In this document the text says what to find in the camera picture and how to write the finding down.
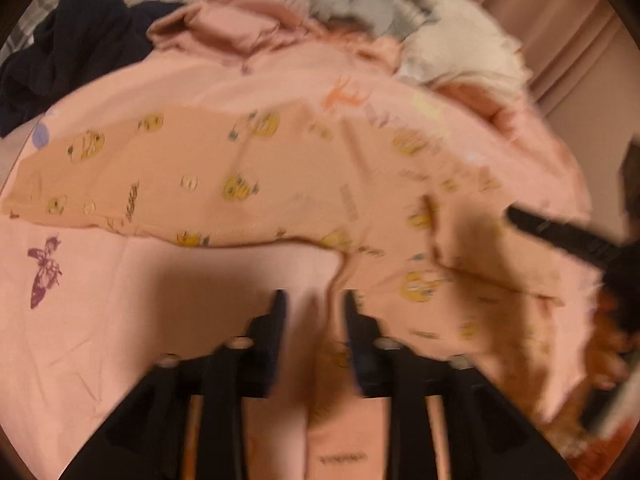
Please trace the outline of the dark navy garment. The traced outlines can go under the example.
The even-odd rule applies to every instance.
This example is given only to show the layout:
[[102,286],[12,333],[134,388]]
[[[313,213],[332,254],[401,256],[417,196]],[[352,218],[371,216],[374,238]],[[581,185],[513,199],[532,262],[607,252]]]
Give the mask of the dark navy garment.
[[179,1],[60,0],[34,31],[34,42],[1,64],[1,135],[108,73],[153,50],[146,31]]

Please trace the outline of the orange cartoon print baby shirt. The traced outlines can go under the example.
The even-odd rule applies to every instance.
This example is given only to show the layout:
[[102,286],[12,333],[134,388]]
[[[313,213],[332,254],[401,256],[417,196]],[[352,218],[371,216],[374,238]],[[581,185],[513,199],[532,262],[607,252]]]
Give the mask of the orange cartoon print baby shirt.
[[380,126],[285,103],[244,115],[171,107],[52,143],[18,167],[12,216],[99,226],[186,247],[308,240],[339,252],[331,290],[435,354],[464,350],[525,415],[549,375],[558,259],[506,221],[514,200],[581,217],[588,200],[565,146],[527,131]]

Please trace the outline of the white goose plush toy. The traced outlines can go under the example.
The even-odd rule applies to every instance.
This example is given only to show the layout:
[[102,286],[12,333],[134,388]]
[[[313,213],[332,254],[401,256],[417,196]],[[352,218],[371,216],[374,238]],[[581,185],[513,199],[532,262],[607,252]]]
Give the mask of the white goose plush toy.
[[530,76],[521,44],[473,0],[310,0],[309,15],[394,38],[398,76],[414,84],[472,84],[510,101]]

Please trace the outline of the white small garment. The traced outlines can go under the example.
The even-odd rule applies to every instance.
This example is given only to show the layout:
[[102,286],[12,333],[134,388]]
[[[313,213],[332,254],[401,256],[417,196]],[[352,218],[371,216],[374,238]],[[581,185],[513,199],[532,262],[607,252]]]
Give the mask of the white small garment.
[[398,76],[432,87],[463,82],[514,100],[530,78],[522,44],[474,0],[428,0],[440,21],[402,42]]

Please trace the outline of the pink crumpled garment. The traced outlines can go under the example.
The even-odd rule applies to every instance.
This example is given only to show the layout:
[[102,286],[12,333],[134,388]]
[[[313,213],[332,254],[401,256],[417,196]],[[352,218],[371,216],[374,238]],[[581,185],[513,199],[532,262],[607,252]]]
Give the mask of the pink crumpled garment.
[[188,52],[222,64],[248,60],[321,37],[323,29],[298,0],[198,0],[154,21],[156,50]]

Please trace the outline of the beige pink curtain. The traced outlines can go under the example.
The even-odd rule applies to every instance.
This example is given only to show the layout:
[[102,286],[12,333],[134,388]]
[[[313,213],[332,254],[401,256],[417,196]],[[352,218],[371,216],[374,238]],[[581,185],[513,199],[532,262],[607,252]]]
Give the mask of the beige pink curtain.
[[532,72],[528,85],[546,115],[596,67],[616,39],[631,40],[606,0],[476,0],[511,36]]

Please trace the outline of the pink printed bed blanket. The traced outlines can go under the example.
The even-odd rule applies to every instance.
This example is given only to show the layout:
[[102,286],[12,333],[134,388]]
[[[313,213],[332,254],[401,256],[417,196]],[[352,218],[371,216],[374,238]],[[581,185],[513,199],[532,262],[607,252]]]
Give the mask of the pink printed bed blanket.
[[[453,148],[478,133],[477,149],[488,155],[498,151],[496,134],[519,131],[552,136],[567,149],[529,99],[518,99],[503,117],[486,122],[457,101],[395,78],[390,70],[394,52],[387,40],[323,29],[321,37],[231,64],[248,64],[266,54],[276,62],[273,70],[250,68],[243,77],[239,95],[248,101],[245,110],[210,111],[244,115],[303,103],[322,114],[380,126],[445,125],[442,138]],[[150,124],[171,107],[209,110],[169,105],[124,122]],[[48,128],[40,125],[47,140],[25,148],[20,165],[61,140],[50,140]],[[387,406],[356,395],[344,330],[344,292],[331,290],[344,264],[339,252],[308,240],[186,247],[99,226],[43,226],[14,217],[6,208],[20,165],[2,195],[1,422],[37,476],[56,478],[160,354],[193,358],[209,352],[260,312],[273,289],[282,287],[290,294],[291,315],[274,397],[250,404],[250,476],[383,477]],[[588,205],[581,217],[549,214],[586,218],[589,198],[584,180],[582,184]],[[549,375],[540,415],[533,420],[546,418],[559,403],[547,386],[555,366],[554,311],[584,301],[576,269],[555,257],[565,290],[562,304],[551,310]],[[367,313],[360,291],[349,289],[358,292]],[[382,318],[369,315],[427,356],[472,356],[464,350],[426,353]],[[472,358],[489,376],[480,360]]]

